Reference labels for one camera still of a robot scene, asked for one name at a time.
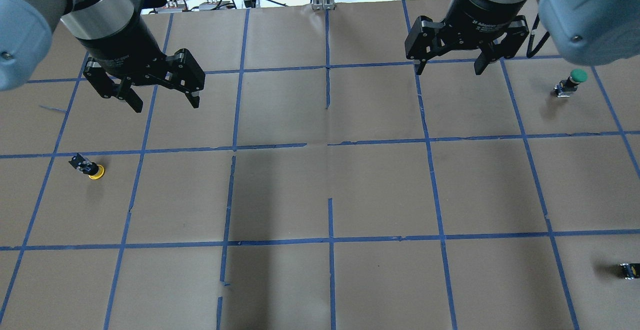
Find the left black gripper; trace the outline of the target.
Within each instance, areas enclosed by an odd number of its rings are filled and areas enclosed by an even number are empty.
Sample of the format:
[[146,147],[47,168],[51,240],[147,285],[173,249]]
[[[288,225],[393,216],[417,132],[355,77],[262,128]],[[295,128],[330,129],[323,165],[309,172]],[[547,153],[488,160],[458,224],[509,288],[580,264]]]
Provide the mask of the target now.
[[141,18],[111,36],[83,40],[89,52],[83,75],[104,99],[125,101],[135,113],[144,102],[134,86],[159,85],[183,93],[190,105],[198,109],[205,73],[188,49],[167,56]]

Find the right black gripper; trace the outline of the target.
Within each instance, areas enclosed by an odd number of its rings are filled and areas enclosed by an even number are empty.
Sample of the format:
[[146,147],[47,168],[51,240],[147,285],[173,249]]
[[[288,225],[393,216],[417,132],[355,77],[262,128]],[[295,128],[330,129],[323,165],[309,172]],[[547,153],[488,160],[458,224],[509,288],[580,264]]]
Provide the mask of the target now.
[[457,50],[480,50],[475,74],[499,59],[511,59],[530,33],[520,11],[527,0],[452,0],[443,20],[421,15],[411,25],[404,53],[422,75],[428,61]]

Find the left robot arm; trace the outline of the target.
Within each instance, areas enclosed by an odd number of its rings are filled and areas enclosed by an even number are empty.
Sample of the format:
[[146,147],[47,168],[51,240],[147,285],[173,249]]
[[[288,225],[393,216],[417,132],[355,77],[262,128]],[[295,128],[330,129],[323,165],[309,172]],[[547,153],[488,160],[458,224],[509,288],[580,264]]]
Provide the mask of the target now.
[[135,86],[159,85],[183,93],[194,108],[205,74],[189,50],[160,49],[141,12],[167,0],[0,0],[2,91],[25,84],[43,61],[53,32],[64,24],[89,54],[82,71],[104,99],[115,97],[135,112],[143,101]]

